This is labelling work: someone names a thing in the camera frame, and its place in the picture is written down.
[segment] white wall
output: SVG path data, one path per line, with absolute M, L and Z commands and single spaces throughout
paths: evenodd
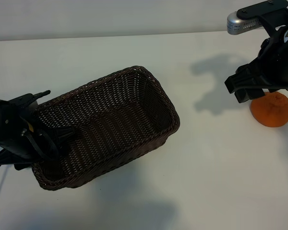
M 263 0 L 0 0 L 0 40 L 226 30 Z

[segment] brown wicker basket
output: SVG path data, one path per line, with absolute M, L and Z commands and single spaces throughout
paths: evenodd
M 74 126 L 76 136 L 58 161 L 32 165 L 47 190 L 77 188 L 162 146 L 180 121 L 160 83 L 134 66 L 41 104 L 48 127 Z

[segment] black mount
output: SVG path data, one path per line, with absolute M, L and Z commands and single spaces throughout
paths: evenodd
M 286 0 L 269 0 L 237 11 L 240 19 L 258 18 L 270 36 L 262 43 L 258 57 L 240 66 L 236 74 L 225 81 L 228 91 L 235 93 L 239 103 L 264 96 L 263 89 L 288 90 L 288 42 L 284 42 L 284 34 L 288 33 L 287 7 Z
M 62 155 L 62 144 L 75 134 L 72 126 L 49 128 L 34 111 L 36 100 L 50 91 L 26 94 L 10 101 L 0 100 L 0 166 L 30 167 L 37 161 L 53 161 Z

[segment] screw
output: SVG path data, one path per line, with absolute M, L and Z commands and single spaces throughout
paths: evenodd
M 23 137 L 26 132 L 27 132 L 27 130 L 24 128 L 24 129 L 21 131 L 21 136 Z

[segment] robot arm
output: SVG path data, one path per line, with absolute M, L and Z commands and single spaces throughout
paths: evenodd
M 261 26 L 269 38 L 258 57 L 228 77 L 225 85 L 239 103 L 264 96 L 263 89 L 288 90 L 288 1 L 269 0 L 228 16 L 228 33 L 238 35 Z

